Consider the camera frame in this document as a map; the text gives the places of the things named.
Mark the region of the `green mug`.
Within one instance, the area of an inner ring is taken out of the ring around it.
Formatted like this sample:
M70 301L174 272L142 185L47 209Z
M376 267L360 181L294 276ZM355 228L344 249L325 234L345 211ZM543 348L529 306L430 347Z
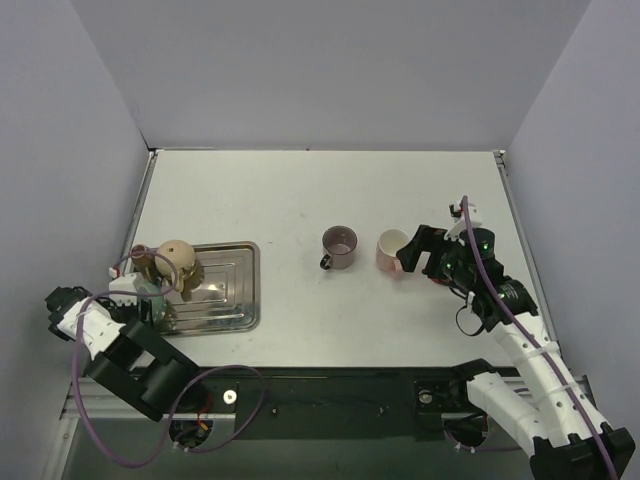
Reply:
M148 315L145 322L154 328L162 322L166 316L168 303L164 295L161 294L162 288L153 282L143 280L137 287L140 295L139 301L144 303L148 308Z

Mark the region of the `pink faceted mug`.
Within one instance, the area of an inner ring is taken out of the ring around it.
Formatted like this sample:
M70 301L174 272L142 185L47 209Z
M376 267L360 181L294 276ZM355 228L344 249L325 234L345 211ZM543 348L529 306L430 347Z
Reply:
M402 272L400 260L397 258L399 250L409 243L408 235L399 229L388 229L378 238L376 245L376 265L380 271L390 275Z

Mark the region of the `beige round mug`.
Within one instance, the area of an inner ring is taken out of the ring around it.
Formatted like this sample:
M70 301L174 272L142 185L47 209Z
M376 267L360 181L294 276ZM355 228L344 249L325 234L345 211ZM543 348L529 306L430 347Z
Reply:
M177 292L182 292L185 282L196 269L197 257L193 246L183 240L169 240L161 244L156 253L157 271L175 286Z

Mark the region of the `lilac mug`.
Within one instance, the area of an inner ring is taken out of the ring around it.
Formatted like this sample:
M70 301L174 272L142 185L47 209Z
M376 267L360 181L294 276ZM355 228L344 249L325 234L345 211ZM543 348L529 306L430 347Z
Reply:
M320 268L324 271L349 268L355 261L357 244L357 235L351 228L342 225L330 227L322 236Z

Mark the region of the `red mug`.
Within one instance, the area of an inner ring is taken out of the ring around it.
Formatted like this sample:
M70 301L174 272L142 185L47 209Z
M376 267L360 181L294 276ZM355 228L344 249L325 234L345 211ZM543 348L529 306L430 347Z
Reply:
M442 285L442 286L446 286L446 287L451 287L453 285L451 280L446 279L446 278L431 278L431 280L433 282L435 282L436 284L439 284L439 285Z

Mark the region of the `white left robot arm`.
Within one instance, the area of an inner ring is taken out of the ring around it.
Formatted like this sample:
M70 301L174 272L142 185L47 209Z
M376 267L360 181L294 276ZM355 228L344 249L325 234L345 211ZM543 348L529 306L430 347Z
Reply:
M176 252L171 243L134 253L167 266L167 278L132 272L98 297L61 287L46 300L51 331L89 352L76 375L151 420L217 403L198 378L204 367L334 377L350 370L426 375L437 366L418 283L394 285L360 263L314 270L310 256L276 257L251 242L193 246L186 268Z

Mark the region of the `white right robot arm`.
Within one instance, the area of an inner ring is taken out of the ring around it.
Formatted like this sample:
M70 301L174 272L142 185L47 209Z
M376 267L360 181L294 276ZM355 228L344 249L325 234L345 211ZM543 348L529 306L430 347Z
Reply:
M629 431L614 428L582 392L551 340L538 307L494 254L495 235L476 227L457 239L419 226L413 238L428 253L428 278L462 293L482 331L504 350L532 397L526 402L483 359L457 366L449 402L482 409L528 455L537 479L619 479L635 451Z

